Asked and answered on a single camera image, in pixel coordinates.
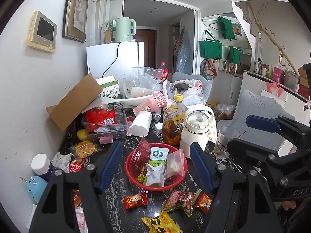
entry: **black cable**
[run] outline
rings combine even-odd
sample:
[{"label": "black cable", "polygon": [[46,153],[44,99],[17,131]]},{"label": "black cable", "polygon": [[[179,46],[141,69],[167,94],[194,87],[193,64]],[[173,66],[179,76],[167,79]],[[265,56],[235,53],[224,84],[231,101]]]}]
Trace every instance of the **black cable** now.
[{"label": "black cable", "polygon": [[[117,57],[116,57],[116,59],[114,60],[114,62],[116,62],[116,60],[117,60],[117,58],[118,58],[118,55],[119,55],[119,46],[120,46],[121,43],[122,43],[122,42],[120,42],[120,43],[118,44],[118,48],[117,48]],[[114,62],[111,63],[111,65],[106,69],[105,72],[107,72],[107,70],[113,65]]]}]

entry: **gold picture frame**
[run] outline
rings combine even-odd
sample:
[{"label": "gold picture frame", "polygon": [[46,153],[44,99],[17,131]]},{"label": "gold picture frame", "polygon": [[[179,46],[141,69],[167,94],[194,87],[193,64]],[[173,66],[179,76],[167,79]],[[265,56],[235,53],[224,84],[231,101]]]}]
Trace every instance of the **gold picture frame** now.
[{"label": "gold picture frame", "polygon": [[84,43],[89,0],[66,0],[63,37]]}]

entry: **electric kettle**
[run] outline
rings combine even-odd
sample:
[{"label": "electric kettle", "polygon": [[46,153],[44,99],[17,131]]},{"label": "electric kettle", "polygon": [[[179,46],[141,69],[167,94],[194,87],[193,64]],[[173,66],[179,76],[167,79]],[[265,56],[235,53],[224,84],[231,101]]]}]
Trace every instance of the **electric kettle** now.
[{"label": "electric kettle", "polygon": [[129,17],[121,17],[116,20],[116,42],[131,42],[131,36],[136,34],[136,21]]},{"label": "electric kettle", "polygon": [[185,157],[190,158],[190,145],[194,142],[198,142],[202,150],[205,150],[208,142],[207,133],[214,118],[214,112],[208,106],[200,105],[187,110],[179,145],[179,148],[183,149]]}]

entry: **mint green kettle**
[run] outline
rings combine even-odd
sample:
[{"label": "mint green kettle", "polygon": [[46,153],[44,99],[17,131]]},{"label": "mint green kettle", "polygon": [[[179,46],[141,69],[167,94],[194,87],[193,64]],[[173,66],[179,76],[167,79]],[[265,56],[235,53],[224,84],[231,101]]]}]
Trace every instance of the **mint green kettle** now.
[{"label": "mint green kettle", "polygon": [[136,34],[136,21],[129,17],[121,17],[116,20],[116,42],[131,42],[131,36]]}]

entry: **drinking glass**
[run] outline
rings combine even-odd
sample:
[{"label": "drinking glass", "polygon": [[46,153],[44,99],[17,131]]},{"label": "drinking glass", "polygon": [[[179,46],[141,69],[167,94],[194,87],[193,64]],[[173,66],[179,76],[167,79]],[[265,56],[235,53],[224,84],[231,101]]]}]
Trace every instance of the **drinking glass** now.
[{"label": "drinking glass", "polygon": [[227,144],[232,139],[238,137],[240,133],[237,129],[231,126],[222,126],[219,130],[217,141],[214,147],[214,155],[219,159],[226,159],[229,157],[229,152],[227,151]]}]

